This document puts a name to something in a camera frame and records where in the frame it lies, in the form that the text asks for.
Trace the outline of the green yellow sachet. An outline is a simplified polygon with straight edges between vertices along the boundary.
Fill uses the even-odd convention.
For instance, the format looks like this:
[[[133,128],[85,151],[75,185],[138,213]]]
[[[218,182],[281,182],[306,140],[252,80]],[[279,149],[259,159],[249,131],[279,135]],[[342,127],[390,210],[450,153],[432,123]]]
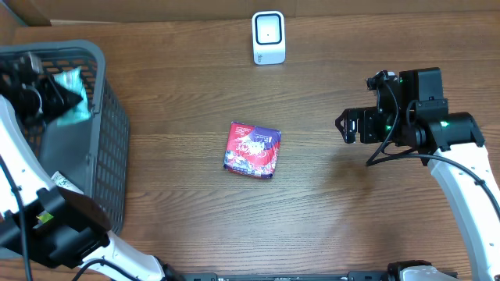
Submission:
[[[37,215],[38,223],[42,224],[42,225],[47,223],[48,221],[50,221],[52,218],[53,218],[53,216],[46,211],[43,211]]]

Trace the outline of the white shampoo tube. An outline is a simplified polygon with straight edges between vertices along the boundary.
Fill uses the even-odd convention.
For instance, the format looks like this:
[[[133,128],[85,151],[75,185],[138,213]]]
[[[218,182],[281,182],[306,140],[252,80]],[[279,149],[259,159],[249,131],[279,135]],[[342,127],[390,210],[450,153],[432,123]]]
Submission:
[[[58,187],[61,187],[61,188],[64,188],[64,189],[67,189],[67,190],[71,190],[75,193],[78,193],[78,194],[83,194],[84,192],[79,189],[76,185],[74,185],[71,181],[69,181],[62,173],[60,173],[59,171],[56,171],[52,177],[51,177],[52,181],[58,186]]]

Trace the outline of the red purple pad package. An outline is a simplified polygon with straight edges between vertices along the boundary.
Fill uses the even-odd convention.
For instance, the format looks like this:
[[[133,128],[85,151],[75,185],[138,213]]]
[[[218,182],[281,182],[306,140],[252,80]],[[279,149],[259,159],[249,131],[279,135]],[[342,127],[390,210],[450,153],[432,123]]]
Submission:
[[[279,130],[232,122],[223,167],[233,173],[271,179],[277,165],[280,142]]]

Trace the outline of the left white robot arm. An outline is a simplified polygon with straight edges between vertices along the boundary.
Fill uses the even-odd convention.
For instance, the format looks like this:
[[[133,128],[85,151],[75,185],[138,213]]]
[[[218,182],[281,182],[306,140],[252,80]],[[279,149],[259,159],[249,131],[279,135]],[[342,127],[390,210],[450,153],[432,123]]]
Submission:
[[[1,245],[30,263],[93,270],[112,280],[181,280],[154,255],[113,231],[102,208],[74,188],[58,185],[41,167],[21,125],[37,126],[68,112],[82,97],[55,81],[31,52],[1,64]]]

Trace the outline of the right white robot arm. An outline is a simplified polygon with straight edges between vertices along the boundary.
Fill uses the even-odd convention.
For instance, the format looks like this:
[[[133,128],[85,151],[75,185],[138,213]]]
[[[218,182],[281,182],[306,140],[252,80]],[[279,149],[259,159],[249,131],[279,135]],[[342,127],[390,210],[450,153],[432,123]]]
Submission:
[[[335,121],[345,143],[378,144],[366,165],[418,158],[444,192],[472,277],[499,278],[499,188],[484,135],[468,112],[451,113],[437,67],[381,70],[366,79],[374,107],[347,108]]]

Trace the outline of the teal wipes packet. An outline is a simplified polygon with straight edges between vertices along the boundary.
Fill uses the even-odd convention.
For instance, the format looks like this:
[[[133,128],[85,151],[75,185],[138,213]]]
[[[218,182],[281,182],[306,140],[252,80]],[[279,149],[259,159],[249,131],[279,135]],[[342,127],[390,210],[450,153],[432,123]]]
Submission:
[[[67,112],[55,120],[57,126],[74,125],[91,118],[91,112],[88,109],[87,92],[84,87],[84,82],[80,78],[80,73],[81,68],[77,67],[53,76],[58,85],[81,97],[81,101],[73,105]]]

